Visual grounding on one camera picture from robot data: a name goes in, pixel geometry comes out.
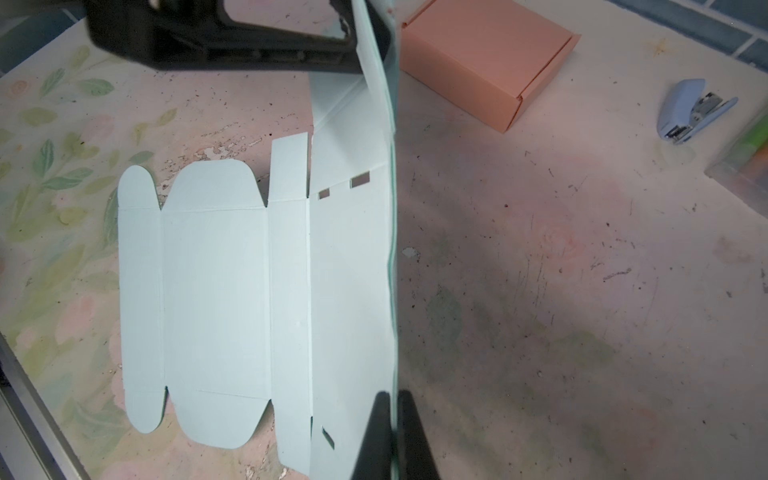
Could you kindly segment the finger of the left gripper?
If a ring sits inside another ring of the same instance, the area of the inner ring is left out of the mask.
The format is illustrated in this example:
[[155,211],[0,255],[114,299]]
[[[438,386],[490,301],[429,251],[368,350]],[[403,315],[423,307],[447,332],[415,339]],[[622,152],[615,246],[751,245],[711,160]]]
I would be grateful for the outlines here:
[[87,1],[91,41],[161,71],[360,74],[363,55],[386,57],[393,31],[369,1],[334,1],[339,38],[232,20],[221,1]]

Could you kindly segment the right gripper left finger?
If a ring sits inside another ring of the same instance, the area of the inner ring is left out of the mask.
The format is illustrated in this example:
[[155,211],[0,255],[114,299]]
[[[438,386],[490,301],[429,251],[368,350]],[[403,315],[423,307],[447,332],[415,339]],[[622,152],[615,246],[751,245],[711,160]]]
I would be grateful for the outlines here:
[[391,480],[393,432],[391,400],[386,392],[376,394],[351,480]]

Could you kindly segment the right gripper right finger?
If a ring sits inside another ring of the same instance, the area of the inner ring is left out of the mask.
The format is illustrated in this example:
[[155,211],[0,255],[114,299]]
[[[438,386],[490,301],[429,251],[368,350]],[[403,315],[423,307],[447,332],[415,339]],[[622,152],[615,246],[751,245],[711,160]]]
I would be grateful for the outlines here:
[[396,447],[400,480],[440,480],[414,397],[400,390],[397,400]]

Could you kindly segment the light blue cardboard box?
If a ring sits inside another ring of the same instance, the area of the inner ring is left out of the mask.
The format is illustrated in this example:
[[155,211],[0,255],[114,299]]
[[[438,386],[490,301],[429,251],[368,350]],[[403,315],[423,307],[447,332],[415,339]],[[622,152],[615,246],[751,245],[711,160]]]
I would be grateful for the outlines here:
[[349,479],[377,397],[397,390],[395,47],[387,1],[352,3],[358,74],[310,77],[314,128],[275,139],[269,189],[235,159],[197,161],[165,200],[117,189],[126,414],[167,403],[192,441],[243,446],[267,407],[281,463]]

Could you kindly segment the pink cardboard box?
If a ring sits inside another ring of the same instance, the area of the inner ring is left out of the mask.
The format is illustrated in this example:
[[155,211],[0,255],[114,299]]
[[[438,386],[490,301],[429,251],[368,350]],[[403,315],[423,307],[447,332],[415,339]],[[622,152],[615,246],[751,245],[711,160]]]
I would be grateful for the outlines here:
[[514,1],[428,1],[401,30],[401,69],[506,132],[549,85],[579,35]]

